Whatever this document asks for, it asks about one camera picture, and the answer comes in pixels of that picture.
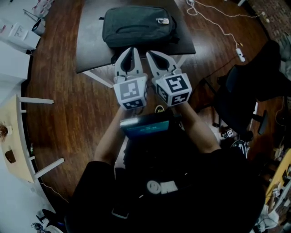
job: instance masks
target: dark tabletop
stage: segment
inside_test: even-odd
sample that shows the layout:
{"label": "dark tabletop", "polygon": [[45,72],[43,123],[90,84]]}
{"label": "dark tabletop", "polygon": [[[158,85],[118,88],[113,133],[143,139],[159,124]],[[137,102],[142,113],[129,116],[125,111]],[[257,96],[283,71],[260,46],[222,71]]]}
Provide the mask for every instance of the dark tabletop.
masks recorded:
{"label": "dark tabletop", "polygon": [[190,32],[174,0],[85,0],[77,41],[77,73],[111,64],[115,52],[102,39],[103,20],[99,18],[104,17],[108,9],[125,5],[160,6],[168,10],[176,20],[180,39],[178,44],[169,43],[157,48],[151,47],[151,50],[158,50],[168,55],[196,53]]}

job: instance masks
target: person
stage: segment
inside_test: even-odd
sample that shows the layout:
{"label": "person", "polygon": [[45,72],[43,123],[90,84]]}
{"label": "person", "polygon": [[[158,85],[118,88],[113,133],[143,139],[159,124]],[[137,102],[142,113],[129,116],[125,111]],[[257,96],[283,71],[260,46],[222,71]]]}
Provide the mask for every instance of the person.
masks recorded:
{"label": "person", "polygon": [[[142,161],[131,165],[135,169],[130,171],[134,173],[127,174],[118,183],[114,164],[125,137],[120,121],[129,114],[121,108],[118,110],[70,201],[65,217],[69,233],[123,229],[135,232],[251,231],[261,213],[265,195],[250,164],[239,150],[221,149],[211,129],[187,102],[177,105],[176,111],[182,116],[185,129],[182,133],[196,149],[186,146],[183,149],[183,136],[175,133],[169,143],[155,144],[160,146],[149,155],[155,159],[163,157],[162,169],[144,175],[149,169],[144,169],[146,162]],[[139,157],[138,151],[133,157]],[[184,173],[181,175],[175,167]],[[155,177],[164,178],[165,173],[168,180],[161,182],[160,177]],[[172,192],[162,194],[147,190],[149,181],[164,184],[171,180],[177,186]]]}

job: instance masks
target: wooden floor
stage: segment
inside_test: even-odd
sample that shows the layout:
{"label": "wooden floor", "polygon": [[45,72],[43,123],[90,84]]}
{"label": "wooden floor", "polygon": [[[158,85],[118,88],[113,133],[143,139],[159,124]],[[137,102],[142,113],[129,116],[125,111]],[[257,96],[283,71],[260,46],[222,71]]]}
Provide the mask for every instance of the wooden floor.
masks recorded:
{"label": "wooden floor", "polygon": [[[191,31],[196,54],[182,66],[187,72],[193,89],[190,101],[193,107],[209,103],[213,95],[199,81],[222,67],[208,80],[218,88],[216,78],[226,74],[235,64],[241,64],[230,36],[224,36],[220,29],[201,16],[186,14],[185,0],[176,0]],[[228,14],[247,14],[242,7],[228,1],[204,0]],[[75,72],[75,52],[80,14],[83,0],[57,0],[47,18],[46,32],[34,52],[31,81],[25,96],[55,100],[53,105],[27,104],[27,125],[31,142],[34,143],[36,163],[39,169],[63,157],[65,162],[45,174],[43,182],[69,199],[86,167],[92,160],[94,150],[118,109],[114,91],[92,78]],[[228,18],[213,9],[197,6],[197,9],[219,23],[226,33],[234,34],[243,44],[241,48],[250,61],[266,43],[267,37],[256,19],[245,17]],[[99,70],[103,75],[113,77],[113,66]],[[149,90],[145,113],[153,112],[160,100]],[[272,151],[274,113],[281,107],[281,100],[260,104],[259,113],[267,109],[270,113],[266,133],[256,136],[251,155],[256,151]],[[204,112],[211,124],[211,110]],[[49,196],[56,197],[50,189]]]}

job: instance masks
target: electrical cord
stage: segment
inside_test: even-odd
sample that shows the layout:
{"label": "electrical cord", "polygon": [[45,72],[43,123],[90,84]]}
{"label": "electrical cord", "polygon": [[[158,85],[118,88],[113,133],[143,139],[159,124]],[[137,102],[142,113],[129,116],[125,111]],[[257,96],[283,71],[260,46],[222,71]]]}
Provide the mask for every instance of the electrical cord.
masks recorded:
{"label": "electrical cord", "polygon": [[44,186],[46,186],[46,187],[48,187],[48,188],[50,188],[50,189],[52,189],[56,194],[58,194],[62,199],[64,199],[58,192],[56,192],[52,187],[50,187],[50,186],[47,186],[47,185],[45,185],[44,183],[41,183],[40,182],[40,184],[43,184]]}
{"label": "electrical cord", "polygon": [[218,12],[222,13],[223,15],[227,16],[227,17],[230,17],[230,18],[234,18],[234,17],[238,17],[238,16],[242,16],[242,17],[248,17],[248,18],[256,18],[256,17],[259,17],[261,15],[264,15],[264,13],[260,13],[259,15],[256,15],[256,16],[249,16],[249,15],[241,15],[241,14],[238,14],[238,15],[227,15],[225,14],[224,12],[220,11],[219,9],[215,8],[214,6],[211,6],[211,5],[204,5],[198,1],[195,0],[196,3],[202,5],[202,6],[205,6],[205,7],[210,7],[210,8],[213,8],[215,10],[217,10]]}
{"label": "electrical cord", "polygon": [[276,112],[276,114],[275,114],[275,121],[276,121],[276,123],[277,123],[279,126],[286,127],[286,126],[284,126],[284,125],[281,125],[281,124],[278,123],[278,121],[277,121],[277,114],[278,114],[278,112],[282,111],[282,109],[284,108],[284,98],[285,98],[285,97],[283,96],[283,100],[282,100],[282,108],[279,109],[279,110]]}
{"label": "electrical cord", "polygon": [[[217,23],[211,21],[210,19],[207,19],[204,15],[202,15],[202,13],[200,13],[199,11],[197,11],[196,8],[194,7],[194,4],[195,4],[196,1],[192,1],[192,2],[191,2],[190,0],[186,0],[186,1],[187,1],[187,4],[188,4],[189,6],[191,6],[191,8],[189,8],[189,9],[187,10],[187,13],[188,13],[189,15],[196,16],[196,15],[199,14],[199,15],[201,15],[205,20],[207,20],[207,21],[211,22],[212,24],[218,26],[218,27],[220,28],[220,30],[222,31],[222,34],[223,34],[223,35],[227,35],[227,36],[230,35],[230,36],[232,36],[232,38],[233,38],[233,40],[234,40],[234,42],[235,42],[235,44],[236,44],[236,48],[238,48],[238,43],[237,43],[237,41],[236,41],[236,39],[235,39],[235,37],[234,37],[234,35],[233,35],[232,33],[225,33],[225,32],[223,31],[222,27],[221,27],[219,24],[217,24]],[[189,12],[191,9],[193,9],[193,10],[195,11],[195,14],[191,14],[191,13]]]}
{"label": "electrical cord", "polygon": [[30,52],[30,54],[27,54],[27,55],[32,55],[32,51],[31,50],[29,50],[29,49],[24,49],[24,51],[29,51]]}
{"label": "electrical cord", "polygon": [[[223,35],[225,35],[225,36],[229,36],[229,35],[230,35],[230,36],[233,38],[233,41],[235,42],[235,44],[236,44],[236,48],[237,48],[237,49],[238,49],[238,43],[237,43],[237,41],[236,41],[234,35],[233,35],[232,33],[225,33],[225,32],[223,31],[222,27],[221,27],[219,24],[217,24],[217,23],[211,21],[210,19],[207,19],[207,18],[206,18],[202,13],[200,13],[199,11],[197,11],[196,8],[195,8],[195,6],[194,6],[195,3],[198,3],[198,4],[200,4],[200,5],[202,5],[202,6],[205,6],[205,7],[213,8],[213,9],[217,10],[218,12],[222,13],[223,15],[225,15],[225,16],[227,16],[227,17],[230,17],[230,18],[238,17],[238,16],[249,17],[249,18],[256,18],[256,17],[259,17],[259,16],[263,15],[263,12],[262,12],[261,14],[257,15],[257,16],[240,15],[240,14],[239,14],[239,15],[227,15],[227,14],[225,14],[224,12],[218,10],[217,8],[215,8],[215,7],[213,7],[213,6],[210,6],[210,5],[204,5],[204,4],[202,4],[202,3],[200,3],[200,2],[198,2],[198,1],[196,1],[196,0],[186,0],[186,1],[187,1],[187,4],[188,4],[189,6],[191,6],[191,8],[189,8],[189,9],[187,10],[187,13],[188,13],[189,15],[192,15],[192,16],[201,15],[205,20],[207,20],[207,21],[211,22],[212,24],[218,26],[218,27],[220,28],[220,30],[221,30],[221,32],[222,32]],[[195,12],[194,14],[191,14],[191,13],[189,12],[189,11],[192,10],[192,9],[193,9],[194,12]]]}
{"label": "electrical cord", "polygon": [[271,219],[271,218],[264,218],[264,219],[262,219],[257,225],[260,225],[260,223],[261,222],[263,222],[264,221],[264,224],[265,224],[265,220],[266,219],[269,219],[269,220],[271,220],[271,221],[273,221],[274,223],[276,223],[277,225],[278,225],[278,223],[277,222],[275,222],[273,219]]}
{"label": "electrical cord", "polygon": [[237,56],[234,56],[233,58],[231,58],[227,63],[225,63],[223,66],[219,67],[217,70],[213,71],[211,74],[207,75],[206,77],[204,77],[204,79],[210,77],[211,75],[213,75],[214,73],[218,72],[220,69],[222,69],[223,67],[225,67],[226,65],[228,65],[229,63],[231,63],[231,61],[233,59],[236,59]]}

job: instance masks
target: black backpack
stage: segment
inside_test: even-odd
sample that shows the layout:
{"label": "black backpack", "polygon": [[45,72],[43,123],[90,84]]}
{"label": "black backpack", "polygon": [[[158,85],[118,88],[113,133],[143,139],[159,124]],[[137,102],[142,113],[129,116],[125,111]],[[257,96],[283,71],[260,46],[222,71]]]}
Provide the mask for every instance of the black backpack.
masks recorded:
{"label": "black backpack", "polygon": [[108,10],[102,38],[110,48],[177,43],[176,22],[164,8],[124,6]]}

